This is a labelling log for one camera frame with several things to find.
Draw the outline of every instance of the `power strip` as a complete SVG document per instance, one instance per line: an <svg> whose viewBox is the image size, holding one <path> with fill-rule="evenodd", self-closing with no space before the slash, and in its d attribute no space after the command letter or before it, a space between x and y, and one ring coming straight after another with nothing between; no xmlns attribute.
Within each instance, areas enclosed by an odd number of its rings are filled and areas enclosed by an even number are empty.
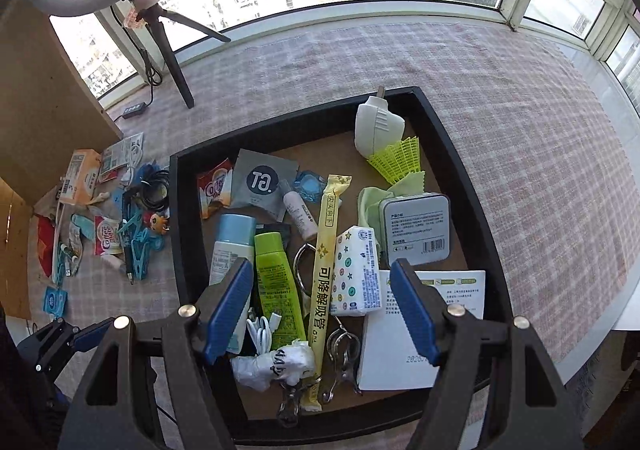
<svg viewBox="0 0 640 450"><path fill-rule="evenodd" d="M122 113L122 119L128 120L129 118L133 118L134 116L139 116L140 114L145 112L147 107L148 105L145 102L127 107Z"/></svg>

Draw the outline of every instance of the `yellow badminton shuttlecock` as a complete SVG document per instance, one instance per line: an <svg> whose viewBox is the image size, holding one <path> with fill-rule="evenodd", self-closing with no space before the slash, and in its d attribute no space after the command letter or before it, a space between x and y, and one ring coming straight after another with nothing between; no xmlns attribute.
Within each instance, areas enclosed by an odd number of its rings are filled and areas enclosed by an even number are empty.
<svg viewBox="0 0 640 450"><path fill-rule="evenodd" d="M420 172L420 143L418 138L397 141L373 153L367 161L393 185L409 172Z"/></svg>

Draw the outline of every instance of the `tissue pack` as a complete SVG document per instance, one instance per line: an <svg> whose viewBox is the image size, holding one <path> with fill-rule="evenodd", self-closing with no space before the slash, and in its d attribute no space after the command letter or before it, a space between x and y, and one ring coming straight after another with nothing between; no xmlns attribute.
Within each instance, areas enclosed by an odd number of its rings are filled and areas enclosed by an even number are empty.
<svg viewBox="0 0 640 450"><path fill-rule="evenodd" d="M380 268L373 228L352 226L335 239L330 312L363 316L382 308Z"/></svg>

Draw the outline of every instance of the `white plastic bag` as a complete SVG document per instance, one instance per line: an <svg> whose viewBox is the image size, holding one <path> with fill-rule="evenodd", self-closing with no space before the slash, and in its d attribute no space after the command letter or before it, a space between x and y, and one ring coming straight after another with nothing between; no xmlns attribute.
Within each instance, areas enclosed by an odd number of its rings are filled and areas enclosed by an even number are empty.
<svg viewBox="0 0 640 450"><path fill-rule="evenodd" d="M271 380L283 380L287 385L295 385L301 378L313 375L314 352L309 342L293 340L290 345L270 353L232 358L231 367L236 382L264 392Z"/></svg>

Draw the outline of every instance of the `green microfiber cloth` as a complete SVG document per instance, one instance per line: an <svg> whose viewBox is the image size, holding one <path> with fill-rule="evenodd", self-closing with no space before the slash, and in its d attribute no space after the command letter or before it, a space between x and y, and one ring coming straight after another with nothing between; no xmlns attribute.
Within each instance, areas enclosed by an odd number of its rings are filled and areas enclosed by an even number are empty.
<svg viewBox="0 0 640 450"><path fill-rule="evenodd" d="M358 226L373 228L376 234L376 246L380 251L382 231L380 226L380 212L378 205L383 199L416 195L424 193L424 171L411 172L393 185L389 190L382 190L375 186L367 186L358 194Z"/></svg>

